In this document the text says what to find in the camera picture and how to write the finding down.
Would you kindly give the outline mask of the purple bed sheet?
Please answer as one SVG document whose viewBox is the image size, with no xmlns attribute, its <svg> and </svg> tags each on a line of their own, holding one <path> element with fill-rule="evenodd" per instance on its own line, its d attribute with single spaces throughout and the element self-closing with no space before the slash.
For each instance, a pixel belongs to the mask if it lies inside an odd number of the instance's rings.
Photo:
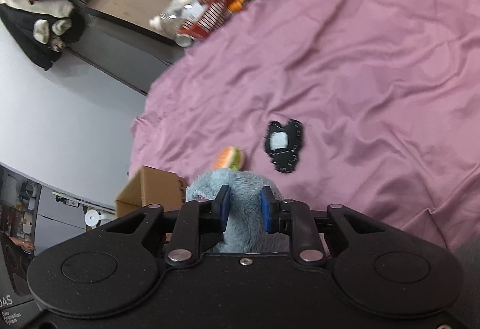
<svg viewBox="0 0 480 329">
<path fill-rule="evenodd" d="M 295 171 L 270 121 L 304 126 Z M 255 0 L 152 85 L 130 171 L 194 180 L 229 145 L 287 197 L 451 250 L 479 235 L 479 0 Z"/>
</svg>

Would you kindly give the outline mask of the red plastic basket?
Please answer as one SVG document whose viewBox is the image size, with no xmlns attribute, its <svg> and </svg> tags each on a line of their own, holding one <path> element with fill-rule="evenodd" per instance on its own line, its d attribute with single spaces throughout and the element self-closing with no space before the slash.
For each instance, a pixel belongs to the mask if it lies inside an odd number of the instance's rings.
<svg viewBox="0 0 480 329">
<path fill-rule="evenodd" d="M 208 38 L 228 15 L 228 5 L 233 0 L 193 0 L 184 6 L 185 15 L 177 33 L 188 33 L 194 41 Z"/>
</svg>

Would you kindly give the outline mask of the hanging black white garment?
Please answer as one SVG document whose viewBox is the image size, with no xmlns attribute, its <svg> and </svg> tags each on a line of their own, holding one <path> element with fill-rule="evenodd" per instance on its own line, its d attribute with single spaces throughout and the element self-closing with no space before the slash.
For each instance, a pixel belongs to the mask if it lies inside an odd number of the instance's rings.
<svg viewBox="0 0 480 329">
<path fill-rule="evenodd" d="M 86 22 L 68 0 L 1 0 L 1 22 L 37 67 L 49 71 L 80 41 Z"/>
</svg>

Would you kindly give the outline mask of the brown cardboard box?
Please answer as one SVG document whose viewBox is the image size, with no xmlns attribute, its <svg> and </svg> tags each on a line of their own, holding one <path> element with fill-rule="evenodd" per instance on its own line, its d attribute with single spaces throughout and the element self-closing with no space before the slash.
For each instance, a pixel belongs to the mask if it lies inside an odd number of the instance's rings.
<svg viewBox="0 0 480 329">
<path fill-rule="evenodd" d="M 115 199 L 115 216 L 160 204 L 164 211 L 177 211 L 185 203 L 186 181 L 172 172 L 140 167 Z"/>
</svg>

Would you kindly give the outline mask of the plush hamburger toy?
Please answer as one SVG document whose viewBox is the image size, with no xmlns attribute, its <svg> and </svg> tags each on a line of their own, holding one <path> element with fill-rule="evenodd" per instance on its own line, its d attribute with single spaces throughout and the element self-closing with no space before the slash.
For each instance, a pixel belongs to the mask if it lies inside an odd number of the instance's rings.
<svg viewBox="0 0 480 329">
<path fill-rule="evenodd" d="M 246 157 L 244 152 L 236 146 L 227 146 L 219 153 L 214 162 L 213 169 L 232 169 L 241 171 L 244 167 Z"/>
</svg>

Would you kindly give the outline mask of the white paper tube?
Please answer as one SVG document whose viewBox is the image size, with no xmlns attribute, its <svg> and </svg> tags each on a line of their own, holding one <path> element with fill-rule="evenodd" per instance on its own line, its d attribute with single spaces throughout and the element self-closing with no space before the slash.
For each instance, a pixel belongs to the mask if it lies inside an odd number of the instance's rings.
<svg viewBox="0 0 480 329">
<path fill-rule="evenodd" d="M 191 37 L 191 35 L 189 35 L 188 33 L 178 33 L 175 36 L 175 42 L 181 48 L 186 49 L 186 48 L 189 48 L 193 45 L 194 38 Z"/>
</svg>

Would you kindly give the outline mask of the grey-blue plush toy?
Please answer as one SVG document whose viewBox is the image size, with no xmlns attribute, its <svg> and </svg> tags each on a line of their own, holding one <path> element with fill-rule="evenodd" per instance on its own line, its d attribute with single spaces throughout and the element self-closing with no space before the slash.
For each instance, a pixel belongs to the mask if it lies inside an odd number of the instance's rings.
<svg viewBox="0 0 480 329">
<path fill-rule="evenodd" d="M 219 169 L 200 175 L 187 189 L 185 199 L 200 197 L 213 200 L 223 185 L 231 190 L 230 212 L 223 240 L 210 249 L 212 253 L 273 253 L 289 249 L 288 237 L 264 231 L 260 191 L 272 189 L 275 199 L 281 200 L 278 187 L 272 180 L 254 172 Z"/>
</svg>

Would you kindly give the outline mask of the black framed corkboard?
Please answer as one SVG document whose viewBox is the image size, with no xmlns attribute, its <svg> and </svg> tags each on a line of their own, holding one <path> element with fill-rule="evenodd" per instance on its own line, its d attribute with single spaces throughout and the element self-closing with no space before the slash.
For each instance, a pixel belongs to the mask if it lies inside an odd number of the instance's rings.
<svg viewBox="0 0 480 329">
<path fill-rule="evenodd" d="M 85 12 L 109 21 L 166 45 L 173 46 L 172 37 L 150 26 L 150 20 L 163 12 L 172 0 L 89 0 Z"/>
</svg>

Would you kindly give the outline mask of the orange tool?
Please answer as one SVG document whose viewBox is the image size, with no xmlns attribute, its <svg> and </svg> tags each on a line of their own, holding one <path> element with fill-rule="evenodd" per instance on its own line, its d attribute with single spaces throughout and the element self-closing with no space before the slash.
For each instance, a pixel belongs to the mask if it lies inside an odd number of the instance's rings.
<svg viewBox="0 0 480 329">
<path fill-rule="evenodd" d="M 233 2 L 228 5 L 228 11 L 231 13 L 239 12 L 248 2 L 249 0 L 233 0 Z"/>
</svg>

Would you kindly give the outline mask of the clear plastic bottle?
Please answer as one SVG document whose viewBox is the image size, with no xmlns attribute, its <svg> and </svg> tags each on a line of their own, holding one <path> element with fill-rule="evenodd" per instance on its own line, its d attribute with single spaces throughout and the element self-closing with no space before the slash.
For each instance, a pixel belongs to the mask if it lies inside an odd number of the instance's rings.
<svg viewBox="0 0 480 329">
<path fill-rule="evenodd" d="M 174 38 L 184 21 L 185 9 L 167 10 L 149 20 L 150 28 L 167 37 Z"/>
</svg>

